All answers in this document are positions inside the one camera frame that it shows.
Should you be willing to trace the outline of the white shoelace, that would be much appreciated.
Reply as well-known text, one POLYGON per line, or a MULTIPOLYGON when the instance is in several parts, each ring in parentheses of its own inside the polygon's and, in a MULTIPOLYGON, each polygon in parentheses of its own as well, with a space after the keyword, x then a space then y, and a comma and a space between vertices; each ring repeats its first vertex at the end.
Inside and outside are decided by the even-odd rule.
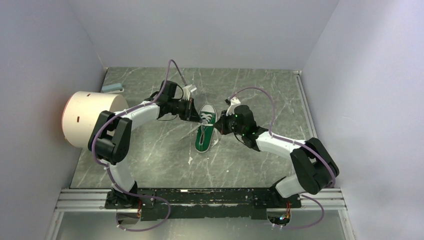
POLYGON ((214 124, 217 121, 217 114, 209 111, 200 112, 201 123, 196 125, 188 133, 182 136, 179 141, 187 138, 193 132, 197 132, 195 145, 202 151, 209 147, 213 147, 219 142, 218 131, 215 129, 214 124))

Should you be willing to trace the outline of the green canvas sneaker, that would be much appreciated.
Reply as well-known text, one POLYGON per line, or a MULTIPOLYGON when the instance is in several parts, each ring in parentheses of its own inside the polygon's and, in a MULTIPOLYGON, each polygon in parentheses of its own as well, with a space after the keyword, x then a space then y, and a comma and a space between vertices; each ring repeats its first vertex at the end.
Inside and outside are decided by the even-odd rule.
POLYGON ((212 144, 212 137, 215 131, 214 123, 217 121, 217 111, 211 104, 205 104, 199 111, 201 125, 197 128, 195 149, 204 153, 209 150, 212 144))

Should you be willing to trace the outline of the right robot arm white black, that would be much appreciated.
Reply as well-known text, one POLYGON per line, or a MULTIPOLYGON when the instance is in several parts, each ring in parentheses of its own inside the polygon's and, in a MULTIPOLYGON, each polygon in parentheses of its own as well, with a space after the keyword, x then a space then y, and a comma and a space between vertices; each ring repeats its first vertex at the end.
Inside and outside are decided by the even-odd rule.
POLYGON ((241 137, 241 142, 249 149, 291 159, 295 174, 282 178, 272 186, 269 199, 275 207, 282 207, 293 195, 316 195, 322 189, 331 187, 340 173, 318 138, 296 140, 274 134, 257 125, 247 105, 237 106, 230 115, 222 111, 214 127, 221 135, 241 137))

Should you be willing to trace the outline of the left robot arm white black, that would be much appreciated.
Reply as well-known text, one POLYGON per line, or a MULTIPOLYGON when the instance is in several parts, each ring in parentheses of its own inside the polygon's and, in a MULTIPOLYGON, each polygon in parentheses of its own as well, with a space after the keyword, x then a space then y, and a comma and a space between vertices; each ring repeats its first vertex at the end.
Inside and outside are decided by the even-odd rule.
POLYGON ((170 114, 183 121, 199 123, 201 118, 194 105, 196 86, 179 86, 163 81, 160 90, 129 109, 102 111, 88 141, 88 150, 104 167, 111 180, 106 207, 132 208, 141 203, 137 182, 131 175, 126 156, 132 131, 170 114))

